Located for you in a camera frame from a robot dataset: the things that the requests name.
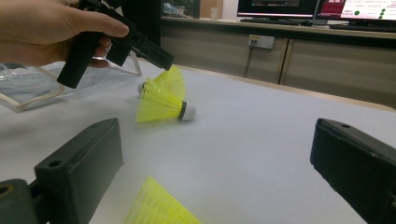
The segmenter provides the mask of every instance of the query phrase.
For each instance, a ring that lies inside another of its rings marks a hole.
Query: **table surface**
[[[125,165],[91,223],[123,223],[153,176],[203,223],[365,223],[310,164],[315,123],[334,119],[396,147],[396,113],[183,69],[191,122],[134,121],[137,86],[162,70],[16,113],[0,106],[0,180],[33,168],[89,125],[119,118]]]

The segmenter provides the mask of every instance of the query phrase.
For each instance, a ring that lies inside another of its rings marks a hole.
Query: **electrical socket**
[[[272,49],[274,46],[275,38],[267,35],[249,35],[247,45],[251,46],[252,41],[256,41],[254,47]]]

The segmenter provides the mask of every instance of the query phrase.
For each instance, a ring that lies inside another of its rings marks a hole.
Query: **wall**
[[[240,20],[240,17],[236,17],[237,9],[238,0],[223,0],[222,18],[227,20]]]

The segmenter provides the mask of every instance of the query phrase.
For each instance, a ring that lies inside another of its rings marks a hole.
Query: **monitor screen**
[[[238,17],[313,19],[317,0],[239,0]]]
[[[395,0],[319,0],[317,19],[396,24]]]

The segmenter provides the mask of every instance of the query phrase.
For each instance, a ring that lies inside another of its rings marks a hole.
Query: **wooden desk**
[[[137,86],[161,70],[80,98],[15,113],[0,107],[0,179],[33,167],[87,126],[119,118],[125,165],[91,223],[123,223],[152,175],[202,223],[362,224],[309,162],[318,118],[348,123],[396,147],[396,114],[184,69],[192,122],[134,122]]]

